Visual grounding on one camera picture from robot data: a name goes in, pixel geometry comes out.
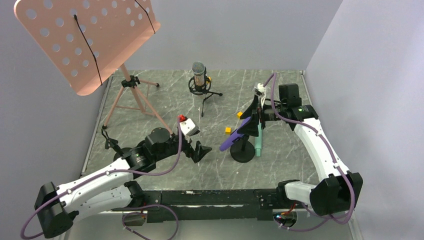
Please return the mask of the purple plastic microphone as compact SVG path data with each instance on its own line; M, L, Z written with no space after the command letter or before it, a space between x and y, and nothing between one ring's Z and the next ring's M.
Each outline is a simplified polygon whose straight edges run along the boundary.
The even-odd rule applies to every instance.
M241 137L243 137L245 134L244 133L238 133L238 130L241 129L244 125L246 125L247 123L249 123L251 121L251 117L248 117L246 119L243 120L243 122L241 123L241 125L234 130L229 137L220 145L219 150L221 152L226 151L228 148L230 148L236 141L238 141Z

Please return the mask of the black round-base microphone stand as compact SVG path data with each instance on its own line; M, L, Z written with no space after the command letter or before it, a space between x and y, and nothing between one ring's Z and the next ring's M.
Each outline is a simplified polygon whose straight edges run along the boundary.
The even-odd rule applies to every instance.
M248 163L256 155L255 147L249 138L249 135L244 135L230 147L230 155L238 163Z

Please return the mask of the glitter microphone with mesh head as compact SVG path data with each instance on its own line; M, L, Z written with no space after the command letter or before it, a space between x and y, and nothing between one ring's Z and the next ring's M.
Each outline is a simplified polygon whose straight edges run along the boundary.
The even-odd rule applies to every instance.
M202 62L196 61L192 64L193 77L190 80L190 87L191 92L195 95L203 94L206 89L205 71L206 67Z

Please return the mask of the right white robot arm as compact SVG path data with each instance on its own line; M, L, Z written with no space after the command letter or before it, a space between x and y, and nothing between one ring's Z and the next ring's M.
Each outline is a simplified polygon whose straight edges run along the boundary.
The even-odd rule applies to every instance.
M303 203L320 217L340 212L351 215L355 209L363 185L358 172L351 172L338 157L329 143L319 120L310 104L303 104L299 86L295 83L278 87L279 100L266 104L266 86L257 84L250 106L243 112L238 137L258 137L268 121L284 121L299 137L309 154L319 183L316 185L300 180L279 183L277 190L284 200Z

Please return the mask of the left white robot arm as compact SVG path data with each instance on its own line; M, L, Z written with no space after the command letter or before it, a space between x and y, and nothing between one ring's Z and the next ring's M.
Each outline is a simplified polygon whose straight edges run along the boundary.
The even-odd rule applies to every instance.
M72 182L55 185L48 182L39 189L34 209L41 235L54 238L69 230L76 222L100 212L119 208L139 208L144 205L143 190L136 182L141 176L155 176L157 163L171 156L179 161L181 154L196 164L212 148L191 136L197 126L179 123L177 133L157 127L133 148L120 148L116 141L106 139L106 146L117 154L109 165Z

